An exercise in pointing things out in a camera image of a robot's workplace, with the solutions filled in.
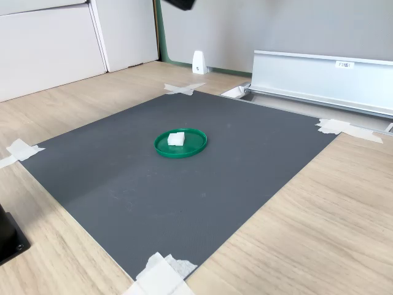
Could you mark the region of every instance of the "green lid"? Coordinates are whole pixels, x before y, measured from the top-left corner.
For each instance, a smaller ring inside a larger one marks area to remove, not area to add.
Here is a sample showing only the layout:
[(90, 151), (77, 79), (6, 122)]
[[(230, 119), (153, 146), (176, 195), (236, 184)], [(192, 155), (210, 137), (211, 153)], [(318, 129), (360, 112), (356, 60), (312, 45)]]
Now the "green lid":
[[(168, 146), (168, 137), (171, 133), (184, 132), (183, 146)], [(162, 133), (154, 141), (155, 150), (167, 158), (186, 158), (203, 151), (208, 143), (208, 137), (200, 130), (191, 128), (174, 129)]]

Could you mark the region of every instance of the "white sponge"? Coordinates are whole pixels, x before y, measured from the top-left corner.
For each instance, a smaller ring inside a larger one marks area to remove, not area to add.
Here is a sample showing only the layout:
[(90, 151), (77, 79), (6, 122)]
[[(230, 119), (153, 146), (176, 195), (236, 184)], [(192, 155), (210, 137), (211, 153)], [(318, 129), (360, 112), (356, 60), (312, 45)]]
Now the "white sponge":
[(171, 133), (168, 136), (168, 146), (182, 146), (184, 140), (184, 132)]

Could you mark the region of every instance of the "light wood laminate floor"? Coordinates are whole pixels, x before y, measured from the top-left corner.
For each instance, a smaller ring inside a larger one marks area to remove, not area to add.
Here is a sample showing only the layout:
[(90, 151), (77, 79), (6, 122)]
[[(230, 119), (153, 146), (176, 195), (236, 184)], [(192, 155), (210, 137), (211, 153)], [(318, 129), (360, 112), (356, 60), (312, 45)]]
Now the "light wood laminate floor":
[[(0, 103), (0, 157), (166, 93), (248, 78), (153, 62)], [(341, 134), (187, 280), (196, 295), (393, 294), (393, 137)], [(0, 266), (0, 294), (122, 294), (132, 279), (20, 165), (0, 169), (0, 203), (32, 247)]]

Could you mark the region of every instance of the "white cabinet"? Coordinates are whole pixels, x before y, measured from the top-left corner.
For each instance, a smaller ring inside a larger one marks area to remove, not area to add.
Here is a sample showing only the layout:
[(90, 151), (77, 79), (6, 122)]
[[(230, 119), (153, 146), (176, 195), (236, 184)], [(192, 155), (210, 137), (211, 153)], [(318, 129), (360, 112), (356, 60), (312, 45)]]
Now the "white cabinet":
[(158, 59), (152, 0), (91, 0), (108, 71)]
[(0, 101), (105, 73), (87, 4), (0, 17)]
[(0, 15), (85, 3), (86, 0), (0, 0)]

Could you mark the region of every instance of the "masking tape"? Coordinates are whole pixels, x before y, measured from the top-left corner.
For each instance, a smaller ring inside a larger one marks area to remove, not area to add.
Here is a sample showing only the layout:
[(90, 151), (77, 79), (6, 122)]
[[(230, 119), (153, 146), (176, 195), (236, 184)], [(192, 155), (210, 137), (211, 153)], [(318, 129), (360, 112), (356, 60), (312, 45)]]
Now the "masking tape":
[(374, 141), (376, 143), (383, 143), (382, 139), (375, 136), (371, 130), (352, 126), (349, 122), (343, 122), (339, 120), (325, 120), (319, 119), (319, 123), (316, 126), (320, 126), (318, 131), (322, 133), (334, 133), (340, 134), (344, 132), (353, 137), (363, 138), (364, 140)]
[(123, 295), (194, 295), (184, 278), (196, 267), (189, 261), (175, 260), (172, 255), (163, 258), (155, 253)]
[(193, 92), (194, 92), (194, 89), (196, 89), (198, 87), (201, 87), (204, 84), (206, 84), (206, 83), (191, 84), (191, 85), (188, 85), (186, 87), (177, 87), (177, 86), (165, 84), (165, 88), (164, 89), (170, 91), (167, 94), (183, 93), (183, 94), (186, 94), (186, 95), (192, 95)]
[(9, 147), (7, 147), (7, 150), (11, 153), (11, 155), (0, 160), (0, 169), (11, 165), (18, 160), (24, 161), (44, 149), (38, 146), (29, 146), (23, 140), (18, 138)]

